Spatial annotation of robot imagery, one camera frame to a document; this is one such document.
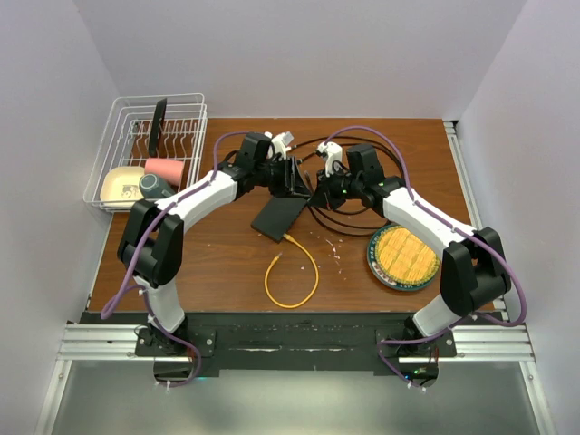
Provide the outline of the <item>black network switch box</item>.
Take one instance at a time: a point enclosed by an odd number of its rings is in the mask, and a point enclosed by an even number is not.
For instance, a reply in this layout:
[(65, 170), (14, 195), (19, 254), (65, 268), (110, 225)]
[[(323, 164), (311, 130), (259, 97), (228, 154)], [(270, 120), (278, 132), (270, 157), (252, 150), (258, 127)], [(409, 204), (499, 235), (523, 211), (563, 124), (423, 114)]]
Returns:
[(262, 236), (280, 243), (304, 208), (305, 198), (271, 198), (251, 222)]

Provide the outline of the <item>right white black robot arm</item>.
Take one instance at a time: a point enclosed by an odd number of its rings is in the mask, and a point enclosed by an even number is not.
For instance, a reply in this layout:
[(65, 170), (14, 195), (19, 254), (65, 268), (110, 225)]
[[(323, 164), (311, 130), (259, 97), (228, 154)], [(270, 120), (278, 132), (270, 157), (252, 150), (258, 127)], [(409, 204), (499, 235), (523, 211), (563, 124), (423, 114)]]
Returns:
[(334, 142), (322, 142), (316, 153), (325, 166), (317, 173), (313, 206), (335, 210), (348, 199), (358, 199), (409, 230), (441, 262), (439, 294), (406, 321), (406, 332), (399, 341), (392, 340), (392, 346), (404, 345), (413, 355), (425, 355), (436, 338), (510, 290), (511, 277), (495, 230), (477, 230), (441, 212), (408, 186), (406, 176), (385, 176), (370, 144), (343, 150)]

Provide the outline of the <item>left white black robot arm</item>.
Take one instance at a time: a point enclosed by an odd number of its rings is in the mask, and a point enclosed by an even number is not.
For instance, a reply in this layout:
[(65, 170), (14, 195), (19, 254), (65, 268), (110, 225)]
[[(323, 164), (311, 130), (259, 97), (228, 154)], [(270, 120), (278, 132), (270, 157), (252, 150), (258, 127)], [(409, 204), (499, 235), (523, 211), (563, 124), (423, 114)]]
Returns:
[(282, 132), (242, 132), (233, 161), (214, 160), (200, 181), (170, 197), (134, 203), (117, 256), (126, 272), (119, 291), (101, 310), (108, 318), (132, 289), (143, 298), (156, 345), (167, 355), (198, 355), (189, 337), (176, 276), (182, 264), (184, 236), (202, 218), (230, 204), (255, 187), (272, 199), (252, 226), (276, 242), (291, 241), (288, 230), (305, 208), (310, 192), (290, 155), (293, 136)]

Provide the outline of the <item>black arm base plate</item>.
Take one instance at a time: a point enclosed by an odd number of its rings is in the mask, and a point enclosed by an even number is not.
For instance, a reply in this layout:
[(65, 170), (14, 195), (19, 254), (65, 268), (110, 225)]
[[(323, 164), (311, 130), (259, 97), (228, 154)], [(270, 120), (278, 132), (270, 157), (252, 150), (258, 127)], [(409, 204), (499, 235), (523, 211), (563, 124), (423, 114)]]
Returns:
[(452, 333), (412, 344), (406, 314), (245, 313), (187, 314), (170, 340), (152, 325), (135, 328), (136, 354), (153, 357), (158, 381), (178, 382), (193, 371), (218, 377), (224, 371), (353, 371), (378, 376), (397, 367), (403, 375), (433, 383), (438, 362), (457, 354)]

